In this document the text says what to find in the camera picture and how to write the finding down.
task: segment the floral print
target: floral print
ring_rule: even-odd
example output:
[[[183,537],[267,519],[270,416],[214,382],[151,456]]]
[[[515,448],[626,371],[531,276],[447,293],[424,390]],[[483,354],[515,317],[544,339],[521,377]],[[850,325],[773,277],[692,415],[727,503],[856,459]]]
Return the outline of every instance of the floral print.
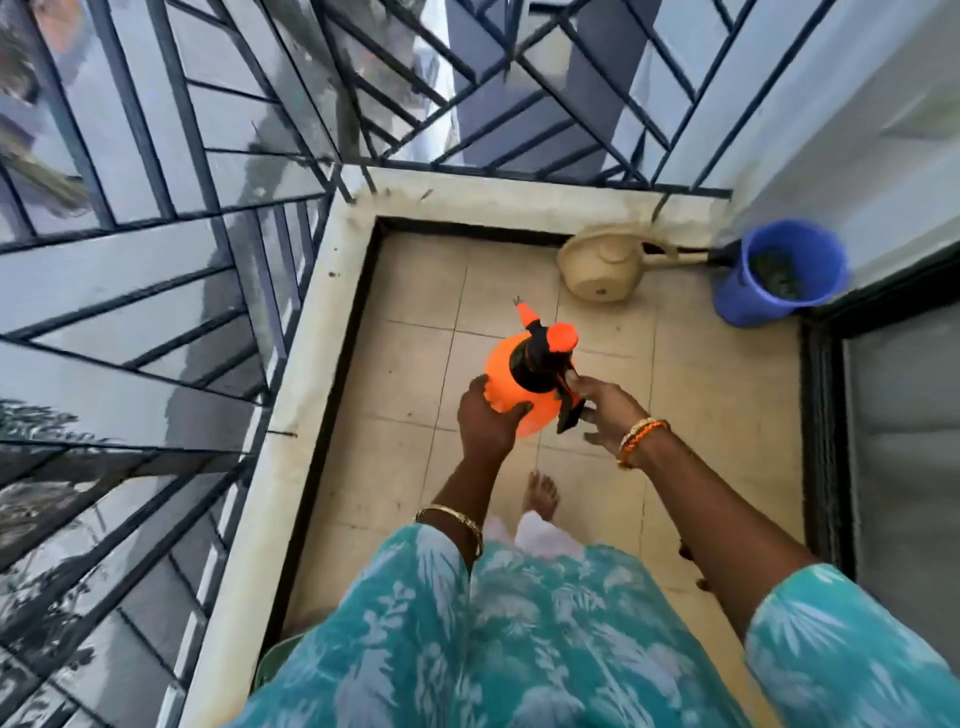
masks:
[[[956,726],[960,684],[835,569],[763,601],[747,664],[789,727]],[[398,530],[232,728],[749,726],[638,560],[490,543],[468,577],[426,525]]]

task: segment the bare foot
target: bare foot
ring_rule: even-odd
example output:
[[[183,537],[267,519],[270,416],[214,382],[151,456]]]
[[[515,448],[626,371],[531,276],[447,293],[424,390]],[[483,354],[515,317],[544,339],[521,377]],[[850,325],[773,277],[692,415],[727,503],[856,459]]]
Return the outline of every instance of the bare foot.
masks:
[[[560,494],[553,478],[540,471],[530,471],[527,478],[527,490],[523,494],[523,503],[520,506],[522,513],[537,511],[537,514],[547,522],[553,519],[553,513],[560,505]]]

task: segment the tile floor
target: tile floor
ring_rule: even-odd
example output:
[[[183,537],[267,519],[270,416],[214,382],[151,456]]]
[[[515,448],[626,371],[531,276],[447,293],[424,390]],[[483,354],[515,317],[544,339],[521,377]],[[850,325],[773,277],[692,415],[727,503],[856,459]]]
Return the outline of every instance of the tile floor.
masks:
[[[582,303],[563,287],[554,255],[453,237],[396,234],[384,242],[289,605],[290,631],[333,609],[382,540],[444,484],[461,455],[457,403],[495,341],[520,331],[517,295],[545,323],[577,327],[580,372],[633,393],[747,500],[803,537],[795,322],[727,326],[710,306],[708,274],[695,269],[648,273],[625,303]],[[581,542],[639,556],[754,722],[776,725],[716,601],[696,589],[696,568],[677,554],[677,531],[646,478],[618,470],[579,432],[544,431],[517,444],[493,489],[491,513],[511,528],[535,467],[557,478],[557,524]]]

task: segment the woman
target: woman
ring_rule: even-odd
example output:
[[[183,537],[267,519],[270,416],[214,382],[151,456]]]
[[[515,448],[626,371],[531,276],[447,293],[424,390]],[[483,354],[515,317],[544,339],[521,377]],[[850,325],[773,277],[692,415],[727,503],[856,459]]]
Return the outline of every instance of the woman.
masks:
[[[926,642],[618,386],[569,384],[595,406],[586,439],[650,477],[786,725],[960,726],[960,684]],[[749,725],[639,561],[550,523],[549,478],[531,477],[516,544],[502,525],[483,544],[527,411],[494,412],[484,385],[461,399],[464,458],[433,505],[387,540],[231,725]]]

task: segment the bracelet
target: bracelet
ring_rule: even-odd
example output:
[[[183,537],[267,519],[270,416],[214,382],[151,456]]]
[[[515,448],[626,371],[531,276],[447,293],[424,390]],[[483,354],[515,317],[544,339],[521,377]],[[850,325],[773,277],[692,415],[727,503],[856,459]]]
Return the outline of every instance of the bracelet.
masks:
[[[438,503],[430,503],[430,505],[423,506],[414,517],[415,522],[420,522],[420,516],[422,516],[427,511],[440,511],[441,513],[446,513],[451,518],[456,519],[470,531],[473,532],[473,538],[477,542],[477,552],[476,558],[480,558],[483,555],[483,531],[480,530],[480,526],[476,524],[472,519],[467,518],[464,514],[459,513],[458,511],[453,510],[452,508],[447,508],[445,505],[439,505]]]
[[[654,420],[653,418],[641,420],[638,425],[639,427],[637,425],[631,427],[632,434],[628,433],[629,436],[624,438],[624,442],[620,445],[620,453],[616,456],[616,464],[621,470],[633,469],[634,466],[630,464],[630,455],[636,449],[640,440],[658,427],[670,428],[670,424],[666,420]]]

